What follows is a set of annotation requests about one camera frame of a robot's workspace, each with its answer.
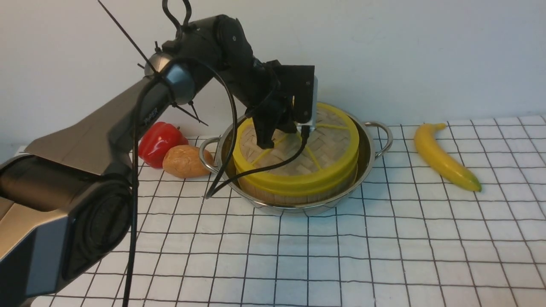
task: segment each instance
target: stainless steel pot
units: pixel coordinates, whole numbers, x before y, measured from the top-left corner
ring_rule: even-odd
[[[357,179],[355,183],[344,190],[343,192],[339,193],[338,195],[334,197],[330,197],[329,199],[323,200],[321,202],[315,202],[315,203],[306,203],[306,204],[297,204],[297,205],[278,205],[278,204],[271,204],[264,202],[262,200],[256,199],[247,193],[245,193],[241,187],[239,186],[238,182],[231,182],[229,186],[237,192],[241,197],[249,201],[252,205],[254,205],[256,208],[267,212],[268,214],[273,215],[302,215],[302,216],[313,216],[320,213],[323,213],[336,205],[345,198],[349,197],[352,192],[354,192],[358,187],[360,187],[360,184],[364,181],[366,176],[370,173],[373,163],[376,159],[383,156],[392,146],[393,144],[393,134],[390,131],[389,127],[386,126],[383,123],[376,122],[376,121],[370,121],[361,123],[351,114],[347,114],[349,117],[354,121],[358,128],[360,141],[359,141],[359,156],[357,161]],[[245,119],[244,116],[239,118],[239,123]],[[368,131],[367,127],[378,127],[384,130],[387,133],[387,143],[381,150],[378,152],[375,151],[375,147],[373,144],[373,137]],[[221,137],[216,138],[210,138],[208,140],[205,140],[201,147],[199,148],[199,158],[201,160],[201,163],[209,169],[211,172],[217,174],[219,167],[222,166],[222,164],[225,161],[225,158],[229,152],[229,147],[231,145],[231,141],[233,138],[233,125],[229,126],[228,129],[224,132],[224,134]],[[204,156],[204,150],[205,148],[213,143],[218,143],[218,147],[216,150],[216,158],[215,158],[215,164],[216,166],[210,165]],[[228,166],[225,169],[225,173],[223,174],[223,180],[228,180],[229,178],[235,176],[236,170],[233,163],[233,159],[229,161]]]

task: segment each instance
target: banana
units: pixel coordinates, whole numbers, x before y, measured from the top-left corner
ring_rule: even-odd
[[[422,124],[413,138],[417,152],[432,169],[451,183],[469,191],[481,192],[482,185],[478,178],[448,155],[436,142],[435,133],[445,127],[444,123]]]

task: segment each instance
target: woven bamboo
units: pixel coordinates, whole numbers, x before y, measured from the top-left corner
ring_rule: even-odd
[[[292,157],[301,145],[300,134],[285,134],[276,130],[273,136],[275,148],[262,150],[256,145],[254,126],[252,124],[241,125],[241,129],[242,132],[239,134],[237,143],[240,156],[234,155],[235,164],[239,166],[238,173],[280,163]],[[331,106],[320,104],[317,110],[317,127],[311,133],[304,152],[296,160],[284,167],[263,172],[273,175],[270,178],[276,178],[279,184],[282,184],[283,179],[296,177],[301,179],[301,182],[305,182],[307,186],[314,180],[316,180],[317,185],[322,184],[326,174],[334,174],[336,178],[330,178],[329,181],[338,181],[338,183],[327,190],[319,188],[322,191],[317,193],[317,186],[314,186],[312,190],[315,192],[306,191],[304,188],[297,193],[284,193],[279,190],[273,192],[269,187],[259,186],[256,182],[253,182],[252,175],[239,179],[239,184],[248,194],[275,204],[311,203],[334,196],[350,186],[356,176],[356,160],[354,159],[342,163],[352,163],[350,171],[343,174],[329,172],[331,168],[340,166],[340,159],[343,157],[357,156],[358,146],[351,146],[352,142],[358,142],[358,133],[355,134],[355,130],[356,125],[346,114]],[[243,163],[238,163],[240,162],[238,159],[248,162],[245,164],[247,168],[243,168],[241,166]]]

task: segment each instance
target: black grid line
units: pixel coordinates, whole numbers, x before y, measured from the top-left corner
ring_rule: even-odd
[[[186,182],[185,180],[182,182],[182,185],[180,187],[180,191],[178,192],[179,196],[180,196],[180,194],[182,194],[182,190],[184,189],[184,183],[185,182]],[[181,201],[180,198],[178,198],[176,200],[176,204],[174,206],[173,213],[176,212],[176,208],[178,207],[178,204],[179,204],[180,201]],[[170,218],[170,221],[169,221],[169,226],[167,227],[167,233],[169,233],[171,225],[173,224],[173,219],[174,219],[174,215],[171,215],[171,218]],[[165,242],[166,241],[167,241],[167,234],[165,234],[165,238],[163,238],[163,242],[161,243],[161,249],[159,250],[160,255],[158,255],[158,257],[157,257],[156,265],[153,268],[152,278],[150,278],[150,284],[148,285],[148,289],[146,290],[146,294],[144,295],[144,305],[148,301],[148,295],[150,294],[150,289],[152,288],[153,279],[154,279],[154,276],[155,276],[155,274],[157,272],[157,267],[159,266],[159,261],[161,261],[161,252],[163,251],[163,248],[165,247]]]
[[[156,234],[165,234],[164,232],[149,232],[149,233],[156,233]],[[191,232],[189,233],[173,233],[173,234],[193,234]],[[208,232],[207,234],[209,235],[221,235],[222,233],[213,233],[213,232]],[[246,233],[246,232],[229,232],[229,233],[224,233],[224,234],[249,234],[249,233]],[[272,234],[264,234],[264,233],[253,233],[252,235],[265,235],[265,236],[271,236]],[[302,235],[302,234],[281,234],[282,237],[306,237],[306,235]],[[319,237],[319,238],[323,238],[323,237],[335,237],[336,235],[334,234],[331,234],[331,235],[309,235],[309,237]],[[396,237],[386,237],[386,236],[380,236],[380,235],[368,235],[368,236],[365,236],[365,235],[359,235],[359,234],[340,234],[339,235],[340,237],[359,237],[359,238],[370,238],[370,239],[396,239]],[[419,238],[403,238],[404,240],[428,240],[429,238],[425,238],[425,237],[419,237]],[[436,238],[430,238],[431,241],[459,241],[461,239],[458,239],[458,238],[445,238],[445,239],[436,239]],[[464,239],[463,241],[472,241],[472,242],[493,242],[493,241],[497,241],[497,242],[546,242],[546,239],[523,239],[523,240],[508,240],[508,239]],[[127,252],[127,251],[111,251],[111,253],[117,253],[117,252]],[[146,251],[146,253],[159,253],[159,252],[153,252],[153,251]],[[226,254],[226,255],[230,255],[229,252],[220,252],[220,254]]]
[[[518,160],[514,157],[514,154],[513,154],[513,153],[512,153],[512,157],[514,158],[515,162],[516,162],[516,163],[518,164],[518,166],[519,166]],[[531,190],[531,193],[533,193],[533,196],[535,197],[535,199],[537,199],[535,193],[533,192],[533,190],[531,189],[531,186],[529,185],[529,181],[528,181],[527,178],[525,177],[525,174],[524,174],[523,172],[521,172],[521,174],[522,174],[522,176],[525,178],[525,181],[527,181],[527,185],[528,185],[528,187],[529,187],[529,190]],[[501,188],[501,192],[502,192],[502,196],[503,196],[505,199],[507,199],[507,198],[506,198],[506,194],[505,194],[505,192],[504,192],[504,190],[503,190],[502,188]],[[540,208],[542,214],[543,214],[544,217],[546,218],[546,215],[544,214],[544,211],[542,210],[542,207],[541,207],[541,206],[538,206],[538,207]],[[514,219],[515,219],[515,215],[514,215],[514,212],[513,212],[511,206],[508,206],[508,210],[510,210],[510,213],[512,214],[512,216],[513,216]],[[516,226],[517,226],[517,228],[518,228],[518,231],[519,231],[521,237],[524,238],[525,236],[523,235],[523,231],[521,230],[520,224],[519,224],[518,222],[516,222],[515,224],[516,224]],[[544,277],[542,276],[541,271],[538,269],[538,265],[537,265],[537,263],[536,263],[536,261],[535,261],[535,257],[534,257],[534,255],[533,255],[533,253],[532,253],[532,251],[531,251],[531,248],[529,247],[529,244],[528,244],[527,242],[525,243],[525,246],[527,247],[527,250],[529,251],[529,254],[531,255],[531,259],[533,260],[533,264],[535,265],[535,269],[536,269],[536,271],[537,271],[538,276],[539,276],[540,279],[541,279],[542,285],[544,286],[544,289],[546,289],[546,283],[544,282]]]
[[[311,218],[307,216],[307,305],[309,305],[309,260],[311,259],[310,253],[309,253],[309,241],[310,241],[310,234],[309,234],[309,228],[311,224]]]
[[[402,126],[400,126],[400,130],[402,130],[402,136],[404,136],[404,132],[403,132],[403,128]],[[406,148],[408,148],[408,145],[406,143],[406,141],[404,141],[404,145]],[[412,162],[411,162],[411,158],[410,158],[410,154],[408,152],[408,160],[409,160],[409,163],[410,163],[410,168],[411,168],[411,174],[412,174],[412,177],[413,177],[413,181],[416,182],[415,180],[415,172],[413,171],[413,167],[412,167]],[[415,191],[417,193],[417,198],[420,199],[420,195],[419,195],[419,189],[417,188],[417,184],[415,183]],[[419,200],[419,208],[421,209],[421,215],[423,216],[423,224],[425,224],[425,231],[426,231],[426,236],[428,237],[428,242],[429,242],[429,248],[430,248],[430,252],[431,252],[431,255],[432,255],[432,262],[434,263],[434,269],[436,270],[436,278],[438,279],[438,284],[440,284],[440,272],[438,271],[438,264],[436,262],[436,258],[434,256],[434,248],[432,248],[432,241],[430,240],[430,232],[429,232],[429,226],[426,224],[426,218],[425,218],[425,210],[423,209],[423,202],[421,200]],[[444,307],[446,307],[446,297],[443,293],[443,288],[440,287],[440,294],[442,296],[442,301],[443,301],[443,304],[444,304]]]
[[[340,229],[339,221],[337,219],[337,208],[334,208],[336,212],[336,240],[337,240],[337,278],[341,281],[341,255],[340,255]],[[343,307],[343,289],[340,283],[340,307]]]
[[[248,242],[247,242],[248,245],[246,247],[246,264],[245,264],[245,275],[244,275],[244,278],[242,280],[241,304],[244,301],[244,296],[245,296],[245,284],[246,284],[246,280],[247,280],[246,274],[248,273],[248,259],[250,258],[250,255],[251,255],[250,254],[250,240],[252,239],[252,229],[254,228],[254,217],[256,216],[255,213],[256,213],[256,208],[253,208],[252,209],[252,220],[250,222],[250,234],[248,235]]]
[[[102,262],[102,260],[100,260],[98,262],[97,266],[95,267],[94,273],[96,273],[97,270],[99,269],[99,265],[100,265],[101,262]],[[87,290],[85,291],[85,296],[84,296],[84,299],[81,301],[80,307],[82,307],[84,305],[85,297],[87,297],[87,295],[89,294],[89,290],[91,289],[91,286],[93,285],[93,281],[95,280],[95,276],[97,276],[97,275],[93,274],[93,276],[91,277],[91,281],[89,282],[89,287],[87,287]]]
[[[364,189],[362,188],[362,185],[360,185],[360,193],[362,194],[362,196],[364,196]],[[364,202],[364,198],[362,198],[362,209],[364,211],[364,215],[366,215],[366,204]],[[377,300],[375,299],[376,298],[376,293],[375,293],[375,283],[373,281],[373,270],[372,270],[372,260],[371,260],[371,251],[370,251],[370,240],[369,240],[369,237],[368,237],[368,226],[366,225],[366,246],[367,246],[367,251],[368,251],[368,259],[370,259],[368,261],[368,264],[370,266],[370,280],[371,280],[371,285],[372,285],[372,294],[373,294],[373,307],[377,307]]]
[[[383,144],[382,144],[381,140],[379,140],[379,144],[380,144],[380,146],[382,148]],[[381,160],[383,161],[383,165],[386,166],[387,164],[385,163],[385,155],[383,155],[381,157]],[[407,299],[408,299],[408,305],[409,305],[409,307],[411,307],[411,298],[410,298],[410,294],[409,294],[410,289],[408,288],[408,282],[407,282],[407,278],[406,278],[406,268],[405,268],[403,257],[402,257],[402,246],[400,245],[400,236],[398,235],[398,225],[396,223],[396,216],[394,214],[393,197],[392,197],[392,195],[390,193],[389,175],[387,173],[387,169],[384,169],[384,172],[385,172],[385,180],[387,181],[387,191],[389,192],[390,208],[393,211],[394,231],[396,233],[396,242],[398,243],[398,251],[400,253],[400,259],[402,259],[400,261],[400,263],[402,264],[402,274],[404,276],[404,283],[406,284],[406,295],[407,295]]]
[[[206,187],[205,187],[205,191],[209,189],[209,183],[210,182],[207,182]],[[197,234],[197,229],[199,227],[199,219],[201,218],[201,212],[203,211],[203,204],[204,203],[205,203],[205,197],[203,197],[202,200],[201,200],[201,207],[199,208],[199,215],[197,216],[197,221],[195,223],[195,229],[194,229],[194,233],[192,235],[192,241],[189,244],[189,249],[188,249],[189,254],[188,254],[188,258],[186,260],[186,265],[184,265],[184,272],[182,273],[182,280],[180,281],[180,288],[178,289],[178,294],[176,296],[177,298],[180,297],[180,292],[182,291],[182,285],[184,284],[184,277],[186,276],[186,271],[188,269],[188,264],[189,264],[189,255],[192,253],[192,247],[193,247],[193,243],[195,241],[195,235]]]
[[[231,198],[228,199],[228,205],[227,205],[227,207],[225,209],[226,214],[229,211],[230,201],[231,201]],[[224,225],[222,226],[222,234],[220,235],[220,242],[218,243],[218,252],[216,253],[216,264],[214,265],[214,273],[212,274],[212,283],[210,285],[209,302],[208,302],[207,306],[210,306],[210,302],[211,302],[211,299],[212,299],[212,290],[214,289],[214,281],[216,280],[216,271],[218,269],[218,259],[220,258],[220,248],[222,247],[222,240],[224,239],[225,223],[227,222],[227,220],[228,220],[228,217],[225,216],[224,217]]]
[[[283,281],[283,280],[286,280],[286,281],[306,281],[305,279],[286,279],[286,278],[279,278],[279,279],[275,279],[275,278],[258,278],[258,277],[226,277],[226,279],[233,279],[233,280],[271,280],[271,281]],[[351,282],[357,282],[359,284],[371,284],[372,282],[371,281],[365,281],[365,280],[336,280],[336,279],[317,279],[317,280],[312,280],[312,281],[330,281],[330,282],[341,282],[343,284],[348,284],[348,283],[351,283]],[[543,287],[522,287],[522,286],[513,286],[513,287],[507,287],[507,286],[494,286],[494,285],[461,285],[461,284],[427,284],[427,283],[419,283],[419,282],[415,282],[415,283],[404,283],[404,282],[383,282],[383,281],[374,281],[373,282],[375,285],[396,285],[396,286],[405,286],[405,285],[409,285],[409,286],[434,286],[434,287],[461,287],[461,288],[493,288],[493,289],[519,289],[519,290],[544,290]],[[67,297],[67,298],[83,298],[84,296],[68,296],[68,295],[57,295],[57,297]],[[100,296],[87,296],[87,298],[104,298],[104,299],[116,299],[114,297],[100,297]],[[158,301],[158,302],[185,302],[184,300],[163,300],[163,299],[154,299],[154,301]],[[203,301],[198,301],[199,303],[207,303],[207,301],[203,300]],[[210,302],[211,304],[223,304],[223,303],[229,303],[229,302]]]
[[[521,119],[518,119],[520,124],[522,125],[523,127],[523,130],[525,131],[525,134],[527,135],[529,141],[531,142],[531,144],[533,145],[533,147],[535,148],[535,150],[538,152],[538,149],[537,149],[537,146],[533,143],[533,141],[531,140],[531,136],[529,135],[529,132],[527,131],[527,129],[525,128],[525,126],[523,125],[523,123],[521,122]],[[544,158],[542,157],[542,155],[538,155],[542,162],[544,163],[544,167],[546,167],[546,161],[544,160]],[[519,166],[519,163],[518,163],[518,160],[516,160],[516,158],[514,157],[514,160],[516,162],[516,164]],[[520,169],[520,172],[521,174],[523,175],[523,178],[525,178],[525,181],[527,182],[528,186],[529,186],[529,189],[531,190],[531,193],[533,194],[533,196],[535,197],[535,199],[537,199],[537,195],[535,194],[535,192],[533,191],[533,189],[531,188],[531,185],[529,184],[529,180],[527,179],[527,177],[525,176],[525,173],[521,171]],[[546,212],[544,212],[544,210],[542,209],[541,207],[541,212],[542,212],[542,215],[546,218]]]
[[[452,139],[455,139],[455,137],[453,136],[453,131],[451,130],[451,126],[449,125],[449,122],[447,124],[447,127],[449,129],[449,132],[451,134]],[[461,154],[459,154],[459,157],[461,159],[461,162],[464,165],[464,161],[462,160]],[[446,195],[448,195],[446,182],[445,182],[443,177],[441,179],[442,179],[442,185],[443,185],[444,191],[445,191]],[[452,206],[451,200],[448,199],[448,203],[449,203],[449,209],[451,210],[451,215],[455,218],[455,214],[453,212],[453,206]],[[474,287],[474,291],[476,293],[476,298],[478,299],[478,304],[479,304],[480,307],[482,307],[482,301],[481,301],[481,299],[479,297],[478,288],[476,286],[476,281],[474,279],[474,272],[472,271],[472,268],[470,267],[470,261],[468,260],[468,252],[466,250],[465,245],[462,243],[461,232],[460,232],[459,224],[457,223],[457,221],[455,221],[455,229],[457,231],[457,236],[459,237],[459,244],[461,245],[463,253],[465,254],[465,262],[466,262],[466,265],[467,265],[467,268],[468,268],[468,272],[470,274],[470,279],[472,280],[472,286]]]
[[[281,222],[282,222],[282,215],[278,217],[277,255],[275,260],[275,286],[273,289],[273,306],[275,306],[275,304],[277,303],[278,254],[279,254],[279,248],[281,245]]]
[[[163,177],[164,174],[165,174],[165,171],[162,171],[162,172],[161,172],[161,177],[159,177],[160,181],[161,181],[161,178]],[[159,188],[159,183],[157,184],[156,189],[155,189],[155,191],[154,191],[154,193],[153,193],[154,195],[152,195],[152,199],[150,200],[150,206],[148,206],[147,213],[150,212],[150,209],[152,208],[152,203],[153,203],[153,200],[154,200],[155,194],[157,193],[157,189],[158,189],[158,188]],[[140,236],[139,232],[141,231],[142,227],[144,227],[144,223],[146,222],[146,216],[147,216],[147,214],[144,216],[144,219],[143,219],[142,224],[140,225],[139,229],[137,229],[137,234],[136,234],[136,242],[137,242],[137,244],[138,244],[138,238],[139,238],[139,236]],[[126,273],[127,273],[127,263],[125,263],[124,275],[125,275]],[[116,296],[118,296],[118,295],[120,294],[121,287],[124,285],[124,283],[123,283],[124,278],[125,278],[125,277],[121,278],[120,284],[119,284],[119,286],[117,287]]]
[[[162,253],[162,255],[180,255],[185,256],[189,255],[187,253]],[[216,255],[216,253],[192,253],[192,255]],[[220,255],[241,255],[240,253],[231,253],[231,254],[223,254],[220,253]],[[255,254],[250,253],[250,256],[270,256],[275,257],[277,254]],[[300,257],[300,258],[307,258],[306,255],[279,255],[280,257]],[[309,258],[338,258],[338,256],[309,256]],[[402,259],[402,258],[363,258],[363,257],[355,257],[355,256],[339,256],[341,259],[356,259],[356,260],[371,260],[371,261],[402,261],[405,262],[423,262],[426,261],[424,259]],[[533,262],[518,262],[518,261],[488,261],[488,260],[472,260],[472,261],[465,261],[465,260],[448,260],[448,259],[442,259],[442,260],[434,260],[437,263],[490,263],[490,264],[534,264]],[[546,262],[536,262],[538,265],[546,265]],[[103,273],[103,272],[96,272],[96,273],[84,273],[84,275],[119,275],[124,276],[125,273]],[[135,273],[134,276],[162,276],[162,277],[180,277],[180,275],[170,275],[170,274],[145,274],[145,273]],[[190,275],[186,274],[186,277],[193,277],[193,278],[212,278],[213,275],[205,276],[205,275]],[[294,279],[294,278],[284,278],[284,280],[309,280],[309,279]]]
[[[475,200],[468,200],[468,202],[472,202],[472,203],[478,203],[478,202],[484,202],[482,200],[479,200],[478,202],[476,202]],[[490,200],[490,202],[495,202],[495,203],[506,203],[506,204],[509,204],[510,202],[507,202],[505,200]],[[536,200],[532,200],[532,201],[529,201],[531,203],[537,203]],[[199,214],[197,213],[173,213],[173,214],[167,214],[167,213],[148,213],[147,215],[173,215],[173,216],[197,216]],[[224,213],[202,213],[201,216],[252,216],[252,214],[224,214]],[[518,219],[518,218],[514,218],[514,219],[501,219],[501,218],[491,218],[491,219],[478,219],[478,218],[471,218],[471,217],[457,217],[457,218],[452,218],[452,217],[416,217],[416,216],[398,216],[398,215],[364,215],[364,214],[355,214],[355,213],[341,213],[341,214],[332,214],[332,215],[320,215],[320,216],[314,216],[313,218],[314,219],[325,219],[325,218],[328,218],[328,217],[335,217],[335,216],[361,216],[361,217],[396,217],[397,219],[408,219],[408,220],[423,220],[423,221],[544,221],[546,220],[546,217],[545,218],[529,218],[529,217],[525,217],[525,218],[521,218],[521,219]],[[164,233],[164,232],[154,232],[154,231],[139,231],[139,233],[142,232],[142,233]],[[178,233],[178,234],[184,234],[184,233],[187,233],[187,232],[169,232],[169,233]],[[313,235],[315,237],[323,237],[322,235]]]

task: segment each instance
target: white wall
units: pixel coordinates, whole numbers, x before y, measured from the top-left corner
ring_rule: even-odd
[[[171,11],[183,19],[181,0]],[[545,0],[192,0],[193,18],[238,17],[257,57],[315,64],[319,99],[389,124],[546,113]],[[171,39],[160,0],[104,0],[150,55]],[[138,53],[94,0],[0,3],[0,143],[71,125],[142,76]],[[212,82],[205,128],[230,121]]]

